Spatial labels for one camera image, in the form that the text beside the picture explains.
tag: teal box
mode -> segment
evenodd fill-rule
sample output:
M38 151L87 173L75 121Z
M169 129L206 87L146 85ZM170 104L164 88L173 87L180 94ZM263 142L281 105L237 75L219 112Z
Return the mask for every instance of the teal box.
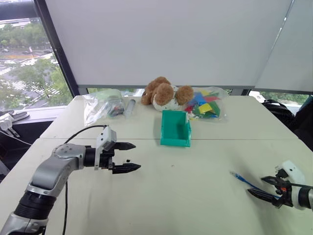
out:
M191 127L184 111L163 110L161 145L190 147Z

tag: teddy bear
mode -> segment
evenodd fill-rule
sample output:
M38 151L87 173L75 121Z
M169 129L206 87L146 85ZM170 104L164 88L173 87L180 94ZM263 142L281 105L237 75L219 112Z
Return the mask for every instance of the teddy bear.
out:
M190 86L176 87L165 77L158 77L150 82L141 97L143 105L153 104L156 110L177 110L193 98Z

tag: blue pen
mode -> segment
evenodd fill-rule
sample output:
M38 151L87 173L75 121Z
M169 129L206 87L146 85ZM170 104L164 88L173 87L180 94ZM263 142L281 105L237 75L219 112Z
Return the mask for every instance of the blue pen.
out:
M249 181L247 181L244 177L242 177L240 174L234 172L234 171L230 171L229 172L230 174L232 174L233 176L235 176L238 180L242 181L242 182L245 182L246 184L250 185L251 187L255 188L255 189L258 189L258 190L261 190L263 192L265 192L264 190L254 186L252 183L250 183Z

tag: table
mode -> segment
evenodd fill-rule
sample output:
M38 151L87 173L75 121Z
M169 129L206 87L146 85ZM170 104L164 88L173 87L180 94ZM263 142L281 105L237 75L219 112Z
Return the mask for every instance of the table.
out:
M38 139L0 184L0 227L23 195L37 166L65 139ZM111 175L84 168L69 178L67 235L308 235L313 213L251 196L240 173L273 192L260 177L292 160L313 184L313 153L294 140L192 140L190 148L159 145L158 140L122 140L135 149L116 151L117 164L130 159L134 172ZM72 143L95 145L95 140ZM46 235L62 234L64 192L49 216Z
M162 113L152 105L144 106L135 97L134 115L106 119L97 124L109 124L122 139L160 139ZM273 140L298 139L262 104L250 96L229 96L224 99L226 121L191 121L193 140ZM41 138L69 138L84 128L84 100L77 96L65 111L41 135ZM77 138L94 139L99 130L90 129Z

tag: clear plastic bag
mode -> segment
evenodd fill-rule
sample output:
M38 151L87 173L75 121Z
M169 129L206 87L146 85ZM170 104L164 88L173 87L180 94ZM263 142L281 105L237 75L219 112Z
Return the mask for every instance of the clear plastic bag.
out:
M219 87L199 87L185 106L191 120L220 121L226 119L223 99L228 93Z
M85 126L94 124L100 118L111 118L125 111L121 92L116 89L86 94L83 98Z

